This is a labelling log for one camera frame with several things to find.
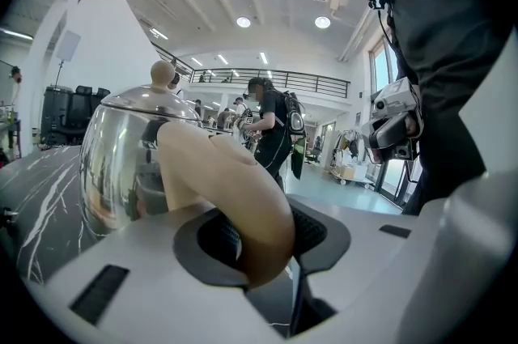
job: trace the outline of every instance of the black marble surface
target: black marble surface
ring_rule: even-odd
[[[0,170],[0,207],[19,213],[0,240],[20,276],[40,284],[103,238],[79,205],[79,149],[33,153]]]

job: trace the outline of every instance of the stainless steel teapot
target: stainless steel teapot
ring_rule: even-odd
[[[80,202],[94,233],[168,211],[157,161],[157,133],[169,121],[202,127],[188,103],[168,90],[175,69],[151,68],[151,85],[104,98],[88,126],[80,154]]]

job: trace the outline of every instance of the cardboard box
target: cardboard box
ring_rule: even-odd
[[[355,180],[363,181],[367,175],[367,166],[355,166]]]
[[[340,173],[342,179],[353,179],[355,178],[355,168],[351,166],[342,166],[342,172]]]

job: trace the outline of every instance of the balcony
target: balcony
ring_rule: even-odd
[[[224,83],[238,84],[245,88],[251,78],[268,78],[277,88],[286,88],[290,91],[305,91],[323,96],[332,96],[347,99],[350,82],[326,76],[288,72],[285,70],[257,70],[257,69],[200,69],[195,70],[189,64],[171,55],[165,49],[153,44],[165,61],[175,61],[176,71],[180,77],[189,83]]]

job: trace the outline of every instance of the black shorts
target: black shorts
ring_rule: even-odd
[[[276,177],[290,152],[291,138],[287,132],[273,132],[261,138],[257,144],[255,158],[269,174]]]

